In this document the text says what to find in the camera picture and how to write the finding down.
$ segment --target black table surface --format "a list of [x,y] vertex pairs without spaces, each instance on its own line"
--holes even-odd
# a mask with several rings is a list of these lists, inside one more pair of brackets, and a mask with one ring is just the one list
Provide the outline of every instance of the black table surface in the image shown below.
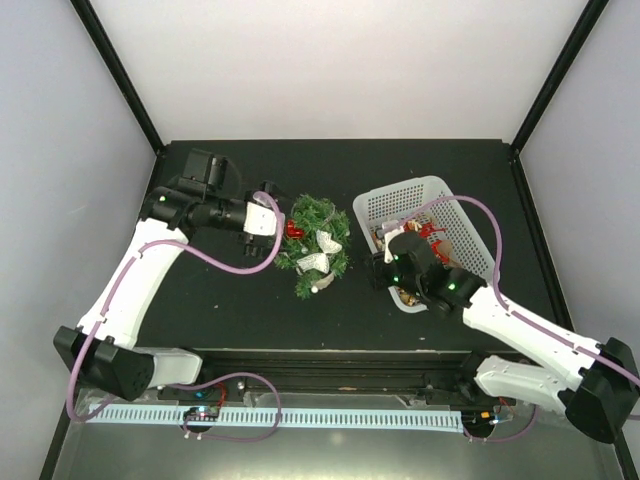
[[[371,189],[413,177],[436,175],[456,194],[475,197],[495,213],[504,238],[501,288],[505,295],[553,319],[508,163],[499,140],[248,140],[175,141],[167,150],[156,185],[181,173],[190,149],[229,156],[242,188],[275,181],[294,197],[331,199],[351,219],[351,267],[345,276],[309,300],[294,294],[296,274],[275,266],[251,276],[216,270],[183,253],[160,286],[143,322],[138,345],[211,349],[367,350],[439,352],[510,350],[496,339],[428,312],[407,314],[387,291],[367,282],[362,258],[369,253],[352,202]],[[229,169],[224,190],[239,182]],[[491,252],[495,236],[484,214],[463,205]],[[237,266],[242,246],[229,232],[200,230],[192,245]]]

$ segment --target gray wall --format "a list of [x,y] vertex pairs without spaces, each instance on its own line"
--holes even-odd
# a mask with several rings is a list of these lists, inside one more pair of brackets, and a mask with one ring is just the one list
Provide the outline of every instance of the gray wall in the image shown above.
[[511,140],[585,0],[93,0],[167,139]]
[[68,0],[0,16],[0,477],[37,478],[69,374],[52,338],[124,253],[153,154]]
[[[639,41],[640,2],[610,2],[523,152],[578,330],[638,362]],[[625,433],[640,467],[640,422]]]

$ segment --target white robotic arm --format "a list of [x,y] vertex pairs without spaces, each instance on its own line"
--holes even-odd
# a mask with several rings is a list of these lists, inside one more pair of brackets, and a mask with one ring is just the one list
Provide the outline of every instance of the white robotic arm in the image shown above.
[[[599,352],[595,340],[565,330],[514,302],[507,303],[510,311],[518,311],[545,329],[562,335],[576,347]],[[558,392],[579,388],[583,380],[581,372],[593,365],[591,357],[514,318],[498,304],[490,287],[480,288],[471,297],[471,306],[464,309],[462,318],[465,325],[488,333],[540,365],[508,362],[495,355],[487,358],[475,378],[487,395],[517,398],[564,414],[566,406],[558,398]]]
[[183,177],[171,187],[154,190],[145,200],[131,244],[107,287],[75,330],[60,327],[54,338],[70,370],[99,323],[81,372],[102,390],[134,400],[147,388],[196,380],[202,359],[195,353],[179,348],[137,348],[136,343],[149,304],[182,252],[181,245],[188,244],[196,228],[244,232],[248,253],[260,248],[256,246],[259,239],[277,233],[273,210],[258,201],[216,195],[225,163],[208,152],[194,151]]
[[385,252],[369,259],[375,288],[393,286],[411,292],[432,314],[446,315],[447,321],[449,313],[461,309],[466,325],[498,338],[537,364],[508,362],[496,355],[471,355],[462,369],[465,391],[472,391],[475,384],[491,397],[524,400],[566,415],[576,428],[595,440],[615,440],[640,397],[635,384],[610,368],[622,367],[637,376],[627,345],[615,338],[600,344],[510,300],[500,297],[499,301],[482,278],[443,265],[416,232],[397,228],[385,231],[385,235]]

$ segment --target silver ribbon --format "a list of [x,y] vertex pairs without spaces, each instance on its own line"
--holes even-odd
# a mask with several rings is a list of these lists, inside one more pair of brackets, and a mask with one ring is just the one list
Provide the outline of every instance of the silver ribbon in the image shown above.
[[301,258],[296,263],[303,272],[316,269],[324,274],[329,273],[329,255],[334,255],[342,250],[340,245],[335,240],[331,240],[331,234],[322,230],[316,231],[316,240],[321,253],[312,253],[304,258]]

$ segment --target white basket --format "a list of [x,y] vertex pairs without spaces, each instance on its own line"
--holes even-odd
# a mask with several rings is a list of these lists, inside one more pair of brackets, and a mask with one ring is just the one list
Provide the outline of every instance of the white basket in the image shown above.
[[[405,218],[425,203],[449,195],[453,193],[444,180],[434,176],[413,178],[358,195],[353,201],[353,210],[371,253],[378,252],[373,235],[382,223]],[[429,235],[429,243],[450,240],[454,260],[466,270],[491,281],[495,267],[493,257],[460,204],[457,201],[443,202],[431,207],[429,213],[436,218],[438,227],[447,229],[446,232]],[[426,213],[417,218],[422,222],[426,219]],[[417,313],[427,309],[422,304],[409,307],[402,303],[395,287],[390,287],[389,291],[403,312]]]

